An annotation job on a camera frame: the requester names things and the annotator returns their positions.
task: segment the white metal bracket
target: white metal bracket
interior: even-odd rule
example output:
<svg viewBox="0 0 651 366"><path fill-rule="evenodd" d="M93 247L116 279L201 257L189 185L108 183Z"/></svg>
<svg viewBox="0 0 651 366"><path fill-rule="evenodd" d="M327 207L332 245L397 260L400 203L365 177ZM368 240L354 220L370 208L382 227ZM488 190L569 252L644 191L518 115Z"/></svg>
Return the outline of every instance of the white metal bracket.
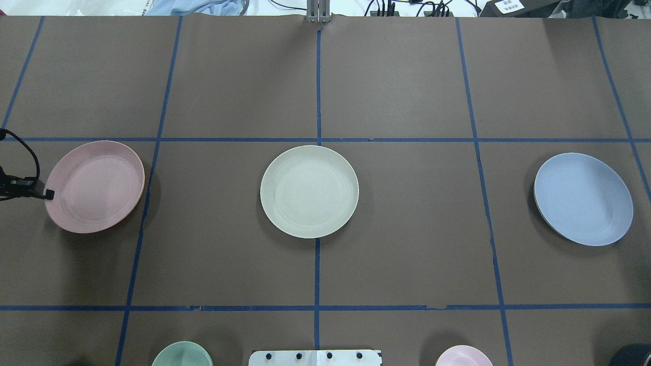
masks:
<svg viewBox="0 0 651 366"><path fill-rule="evenodd" d="M382 366L379 350L256 351L249 366Z"/></svg>
<svg viewBox="0 0 651 366"><path fill-rule="evenodd" d="M330 0L307 0L308 23L330 22Z"/></svg>

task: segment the white label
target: white label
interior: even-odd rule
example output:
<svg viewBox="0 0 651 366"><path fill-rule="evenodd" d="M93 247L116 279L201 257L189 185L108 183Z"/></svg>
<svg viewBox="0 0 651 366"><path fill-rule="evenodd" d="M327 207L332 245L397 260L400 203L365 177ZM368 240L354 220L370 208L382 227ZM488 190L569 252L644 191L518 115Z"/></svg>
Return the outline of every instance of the white label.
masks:
<svg viewBox="0 0 651 366"><path fill-rule="evenodd" d="M525 7L520 3L520 0L502 0L495 3L497 9L502 12L502 14L508 14L515 12Z"/></svg>

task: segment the brown table surface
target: brown table surface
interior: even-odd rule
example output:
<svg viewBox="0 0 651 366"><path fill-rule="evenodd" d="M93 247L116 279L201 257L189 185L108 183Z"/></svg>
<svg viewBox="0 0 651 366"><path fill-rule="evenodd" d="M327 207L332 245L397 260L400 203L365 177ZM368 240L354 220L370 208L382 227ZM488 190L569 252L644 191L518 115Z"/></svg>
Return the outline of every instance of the brown table surface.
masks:
<svg viewBox="0 0 651 366"><path fill-rule="evenodd" d="M494 365L605 366L651 343L650 31L1 17L3 126L42 176L114 139L150 180L96 234L58 228L36 199L0 203L0 364L148 365L191 340L218 366L314 348L431 366L457 344ZM266 166L306 144L340 152L360 183L350 222L317 240L276 229L259 199ZM613 245L565 240L536 209L538 168L569 151L629 187L633 225ZM33 173L15 141L0 161Z"/></svg>

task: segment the white plate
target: white plate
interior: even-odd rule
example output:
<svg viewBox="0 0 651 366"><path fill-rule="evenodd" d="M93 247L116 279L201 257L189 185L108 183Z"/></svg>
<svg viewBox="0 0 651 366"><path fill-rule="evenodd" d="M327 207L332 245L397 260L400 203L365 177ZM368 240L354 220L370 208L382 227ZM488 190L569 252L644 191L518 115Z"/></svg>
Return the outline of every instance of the white plate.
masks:
<svg viewBox="0 0 651 366"><path fill-rule="evenodd" d="M152 366L212 366L212 359L197 343L181 341L165 347Z"/></svg>
<svg viewBox="0 0 651 366"><path fill-rule="evenodd" d="M471 346L454 346L442 353L436 366L493 366L486 355Z"/></svg>
<svg viewBox="0 0 651 366"><path fill-rule="evenodd" d="M260 184L269 220L299 238L320 238L339 230L353 216L358 198L353 167L337 152L316 145L278 155Z"/></svg>
<svg viewBox="0 0 651 366"><path fill-rule="evenodd" d="M633 221L633 200L624 181L589 155L550 158L536 174L534 196L549 226L586 246L616 242Z"/></svg>
<svg viewBox="0 0 651 366"><path fill-rule="evenodd" d="M145 169L138 155L116 141L81 145L61 159L46 188L52 221L62 229L85 234L122 221L138 203L145 187Z"/></svg>

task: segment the blue cloth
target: blue cloth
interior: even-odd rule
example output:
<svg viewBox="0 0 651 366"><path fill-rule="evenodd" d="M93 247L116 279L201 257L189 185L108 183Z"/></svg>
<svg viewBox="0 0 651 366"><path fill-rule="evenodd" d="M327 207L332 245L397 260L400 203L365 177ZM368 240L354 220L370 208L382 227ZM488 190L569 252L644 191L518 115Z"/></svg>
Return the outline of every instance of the blue cloth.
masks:
<svg viewBox="0 0 651 366"><path fill-rule="evenodd" d="M244 0L157 0L145 15L238 15Z"/></svg>

